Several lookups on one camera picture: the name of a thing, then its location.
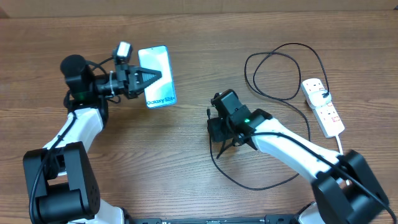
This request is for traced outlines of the blue Galaxy smartphone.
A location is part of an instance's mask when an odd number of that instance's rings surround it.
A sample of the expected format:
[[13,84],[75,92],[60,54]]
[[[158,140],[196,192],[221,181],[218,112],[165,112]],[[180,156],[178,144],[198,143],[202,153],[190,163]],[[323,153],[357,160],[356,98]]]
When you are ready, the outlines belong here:
[[142,74],[144,81],[152,82],[144,90],[146,106],[153,109],[176,104],[177,95],[168,48],[159,45],[140,49],[138,57],[140,66],[149,70],[149,73]]

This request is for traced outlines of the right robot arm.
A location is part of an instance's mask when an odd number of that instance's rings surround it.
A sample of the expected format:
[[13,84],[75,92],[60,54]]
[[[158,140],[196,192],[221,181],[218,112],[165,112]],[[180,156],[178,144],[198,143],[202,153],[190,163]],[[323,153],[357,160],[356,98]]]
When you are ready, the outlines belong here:
[[371,223],[380,213],[397,217],[364,157],[356,151],[339,154],[302,138],[264,110],[250,111],[232,89],[216,93],[208,118],[210,140],[230,146],[247,144],[296,171],[311,185],[315,200],[293,215],[291,223]]

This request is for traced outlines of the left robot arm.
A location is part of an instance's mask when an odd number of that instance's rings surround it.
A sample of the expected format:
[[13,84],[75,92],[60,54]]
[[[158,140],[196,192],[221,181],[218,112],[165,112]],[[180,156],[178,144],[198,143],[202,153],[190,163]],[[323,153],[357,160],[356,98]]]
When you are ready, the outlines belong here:
[[113,59],[116,70],[101,76],[93,73],[97,64],[81,55],[60,64],[69,87],[63,100],[67,120],[43,148],[23,157],[32,223],[134,223],[126,209],[101,198],[88,150],[106,126],[108,101],[120,95],[137,98],[162,73]]

